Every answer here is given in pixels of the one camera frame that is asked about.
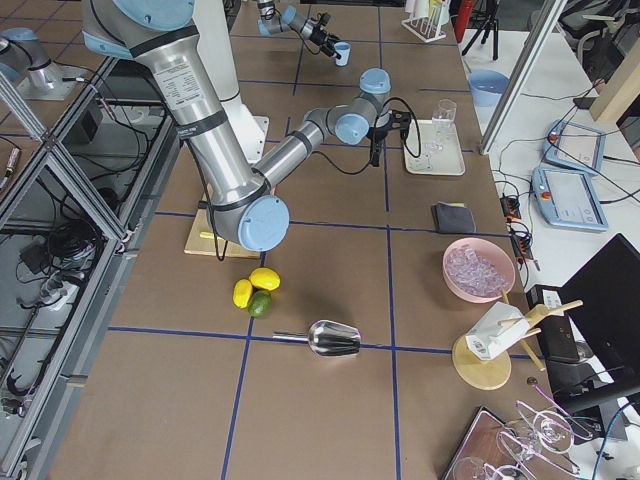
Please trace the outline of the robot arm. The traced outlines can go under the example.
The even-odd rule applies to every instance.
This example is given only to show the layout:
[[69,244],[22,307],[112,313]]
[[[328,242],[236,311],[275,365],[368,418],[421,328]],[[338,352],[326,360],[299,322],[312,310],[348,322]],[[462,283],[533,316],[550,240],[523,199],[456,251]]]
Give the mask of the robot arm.
[[305,17],[292,5],[280,12],[274,1],[257,1],[257,7],[260,14],[257,25],[261,35],[273,36],[291,31],[303,43],[314,44],[318,53],[335,59],[342,57],[336,49],[339,37],[327,29],[331,19],[328,12],[320,12],[316,17]]
[[298,129],[251,164],[215,90],[235,78],[221,2],[85,1],[82,13],[89,50],[150,71],[213,194],[207,209],[214,233],[247,250],[268,251],[283,240],[289,210],[271,191],[326,138],[356,145],[390,121],[390,76],[371,68],[349,104],[309,111]]

